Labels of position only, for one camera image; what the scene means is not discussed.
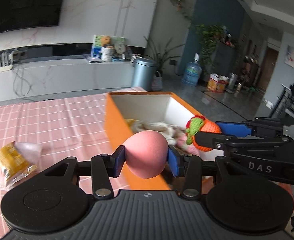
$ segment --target pink egg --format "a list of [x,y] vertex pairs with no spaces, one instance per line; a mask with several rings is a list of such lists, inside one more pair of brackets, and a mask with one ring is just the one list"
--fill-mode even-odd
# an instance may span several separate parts
[[143,179],[159,175],[167,162],[168,142],[156,131],[143,131],[128,138],[125,146],[126,163],[130,171]]

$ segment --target metal screw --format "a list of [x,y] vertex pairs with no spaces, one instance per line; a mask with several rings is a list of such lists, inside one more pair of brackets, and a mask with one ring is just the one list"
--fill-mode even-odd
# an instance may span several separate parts
[[186,197],[195,197],[199,194],[199,191],[196,190],[196,189],[193,189],[193,188],[188,188],[188,189],[185,189],[183,194],[186,196]]
[[100,189],[96,190],[95,193],[98,197],[107,197],[108,195],[111,194],[111,191],[107,188],[100,188]]

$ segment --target tablecloth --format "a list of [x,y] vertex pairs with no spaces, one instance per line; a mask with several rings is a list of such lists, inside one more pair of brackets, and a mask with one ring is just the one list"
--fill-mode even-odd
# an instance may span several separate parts
[[[105,105],[106,94],[99,94],[0,106],[0,148],[12,141],[41,144],[41,171],[68,156],[87,161],[98,154],[110,154],[112,149],[103,128]],[[115,194],[119,189],[129,189],[122,175],[111,178],[111,184]],[[81,177],[79,186],[92,193],[90,177]],[[5,193],[0,191],[0,201]],[[0,238],[8,231],[0,212]]]

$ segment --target hanging plant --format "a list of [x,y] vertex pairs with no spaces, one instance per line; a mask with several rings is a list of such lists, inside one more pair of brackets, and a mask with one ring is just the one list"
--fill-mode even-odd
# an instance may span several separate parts
[[187,20],[190,20],[190,8],[184,6],[185,0],[170,0],[173,6],[177,7],[177,11],[180,12],[183,17]]
[[216,50],[217,42],[222,34],[221,25],[195,25],[196,34],[200,38],[202,45],[200,52],[200,65],[201,66],[213,66],[212,54]]

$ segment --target snack package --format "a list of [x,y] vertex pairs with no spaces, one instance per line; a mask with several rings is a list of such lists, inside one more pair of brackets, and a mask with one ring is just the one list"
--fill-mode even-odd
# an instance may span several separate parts
[[0,190],[11,187],[36,171],[41,146],[33,143],[11,142],[0,149]]

